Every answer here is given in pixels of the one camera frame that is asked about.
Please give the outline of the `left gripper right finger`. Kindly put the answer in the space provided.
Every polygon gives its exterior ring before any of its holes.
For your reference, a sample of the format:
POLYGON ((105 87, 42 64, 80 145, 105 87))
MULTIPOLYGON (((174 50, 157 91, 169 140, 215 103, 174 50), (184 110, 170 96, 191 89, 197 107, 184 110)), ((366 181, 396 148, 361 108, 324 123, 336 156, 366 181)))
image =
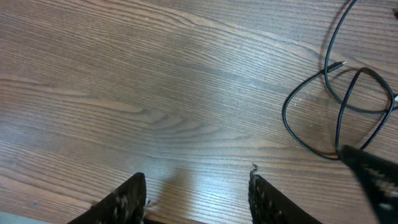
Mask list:
POLYGON ((321 224, 277 190, 253 164, 248 183, 248 202, 253 224, 321 224))

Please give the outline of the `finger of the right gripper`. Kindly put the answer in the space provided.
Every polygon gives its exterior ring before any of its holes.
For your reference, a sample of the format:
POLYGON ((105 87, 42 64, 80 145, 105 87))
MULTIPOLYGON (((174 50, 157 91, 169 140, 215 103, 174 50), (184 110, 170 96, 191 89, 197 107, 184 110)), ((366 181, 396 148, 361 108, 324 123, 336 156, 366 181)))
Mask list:
POLYGON ((341 161, 355 174, 380 224, 397 224, 397 164, 345 145, 341 161))

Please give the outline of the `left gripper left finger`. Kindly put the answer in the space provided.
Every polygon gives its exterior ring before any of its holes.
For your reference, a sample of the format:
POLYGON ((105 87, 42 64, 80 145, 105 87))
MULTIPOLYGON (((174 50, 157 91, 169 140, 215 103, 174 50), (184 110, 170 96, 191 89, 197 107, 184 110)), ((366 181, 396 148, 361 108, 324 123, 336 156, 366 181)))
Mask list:
POLYGON ((116 190, 68 224, 141 224, 146 205, 146 178, 135 173, 116 190))

